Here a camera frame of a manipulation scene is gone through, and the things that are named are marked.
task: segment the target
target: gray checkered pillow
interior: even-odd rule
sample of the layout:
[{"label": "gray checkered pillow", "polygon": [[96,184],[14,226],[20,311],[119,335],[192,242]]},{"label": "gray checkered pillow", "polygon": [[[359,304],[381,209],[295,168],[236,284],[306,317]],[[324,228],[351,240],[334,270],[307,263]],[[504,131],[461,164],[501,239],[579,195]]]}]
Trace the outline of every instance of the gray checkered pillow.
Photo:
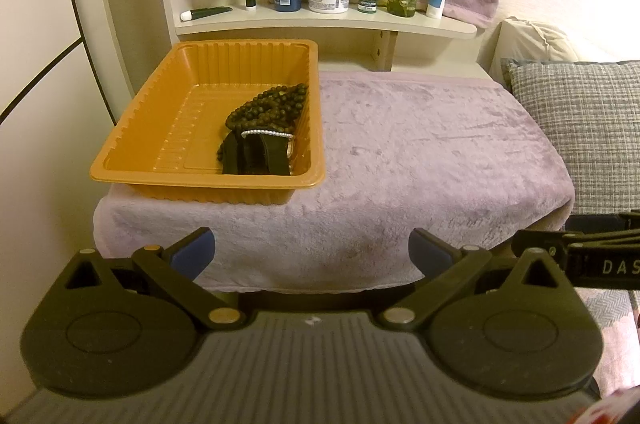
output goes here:
[{"label": "gray checkered pillow", "polygon": [[574,213],[640,208],[640,61],[502,67],[566,164]]}]

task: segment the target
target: orange plastic tray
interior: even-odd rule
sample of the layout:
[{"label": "orange plastic tray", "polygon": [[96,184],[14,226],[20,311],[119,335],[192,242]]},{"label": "orange plastic tray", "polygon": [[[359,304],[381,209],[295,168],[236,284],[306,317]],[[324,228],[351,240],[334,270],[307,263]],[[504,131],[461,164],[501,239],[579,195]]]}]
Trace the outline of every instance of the orange plastic tray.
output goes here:
[{"label": "orange plastic tray", "polygon": [[[306,83],[292,175],[222,175],[226,117],[277,85]],[[162,199],[284,204],[324,178],[318,46],[308,40],[177,43],[129,104],[91,166],[98,181]]]}]

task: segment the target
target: black curved line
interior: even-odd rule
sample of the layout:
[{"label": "black curved line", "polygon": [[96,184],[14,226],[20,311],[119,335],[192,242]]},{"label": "black curved line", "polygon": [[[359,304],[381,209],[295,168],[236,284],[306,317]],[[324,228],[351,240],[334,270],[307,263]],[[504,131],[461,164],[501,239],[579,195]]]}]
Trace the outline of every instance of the black curved line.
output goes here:
[{"label": "black curved line", "polygon": [[9,117],[9,114],[11,114],[11,112],[18,106],[18,103],[20,103],[24,99],[24,97],[29,92],[31,92],[31,89],[33,89],[34,86],[36,86],[39,83],[39,81],[42,78],[44,78],[53,67],[55,67],[58,63],[60,63],[67,54],[73,51],[73,49],[75,49],[81,43],[82,43],[82,38],[78,38],[75,42],[73,42],[66,49],[64,49],[59,55],[53,58],[51,63],[49,63],[46,67],[44,67],[44,69],[38,72],[38,75],[34,77],[27,84],[27,86],[23,88],[17,96],[14,97],[13,101],[11,101],[11,103],[9,103],[7,107],[2,111],[2,114],[0,114],[0,125],[7,117]]},{"label": "black curved line", "polygon": [[84,45],[84,52],[86,53],[86,57],[89,60],[91,71],[94,73],[95,83],[98,85],[98,90],[100,91],[100,96],[102,96],[104,106],[107,108],[107,112],[109,112],[111,123],[115,125],[116,118],[113,116],[113,112],[111,112],[111,108],[109,106],[109,103],[107,102],[107,97],[104,95],[104,90],[102,89],[100,80],[98,80],[98,74],[95,71],[94,60],[91,58],[91,52],[89,51],[89,47],[86,44],[86,38],[84,37],[84,31],[82,30],[82,24],[80,23],[80,15],[78,14],[78,6],[76,6],[76,0],[71,0],[71,4],[73,5],[73,8],[74,8],[74,14],[76,16],[76,24],[78,24],[78,30],[80,32],[80,40],[82,41],[82,45]]}]

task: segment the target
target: metal rivet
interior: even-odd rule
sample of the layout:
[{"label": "metal rivet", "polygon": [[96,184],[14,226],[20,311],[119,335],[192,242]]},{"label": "metal rivet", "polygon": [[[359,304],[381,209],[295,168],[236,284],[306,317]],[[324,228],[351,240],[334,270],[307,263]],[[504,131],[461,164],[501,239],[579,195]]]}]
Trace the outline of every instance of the metal rivet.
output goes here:
[{"label": "metal rivet", "polygon": [[405,307],[391,307],[382,314],[389,323],[405,324],[415,319],[415,312]]},{"label": "metal rivet", "polygon": [[219,309],[213,309],[209,313],[209,319],[213,323],[220,325],[230,325],[240,320],[241,314],[238,310],[229,307],[221,307]]}]

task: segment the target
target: white shelf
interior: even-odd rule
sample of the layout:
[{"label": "white shelf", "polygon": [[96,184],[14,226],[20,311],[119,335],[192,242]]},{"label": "white shelf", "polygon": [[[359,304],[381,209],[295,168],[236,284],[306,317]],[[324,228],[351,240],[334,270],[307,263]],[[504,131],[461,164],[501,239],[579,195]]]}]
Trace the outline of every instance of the white shelf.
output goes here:
[{"label": "white shelf", "polygon": [[235,7],[228,13],[207,16],[190,22],[175,23],[175,32],[193,34],[213,30],[259,29],[262,27],[351,27],[356,29],[392,30],[428,36],[443,36],[466,40],[476,35],[476,26],[452,18],[433,20],[424,13],[415,13],[413,18],[401,18],[378,8],[374,14],[360,13],[357,6],[341,14],[313,13],[306,6],[295,13],[279,13],[273,6],[258,6],[256,11],[245,11]]}]

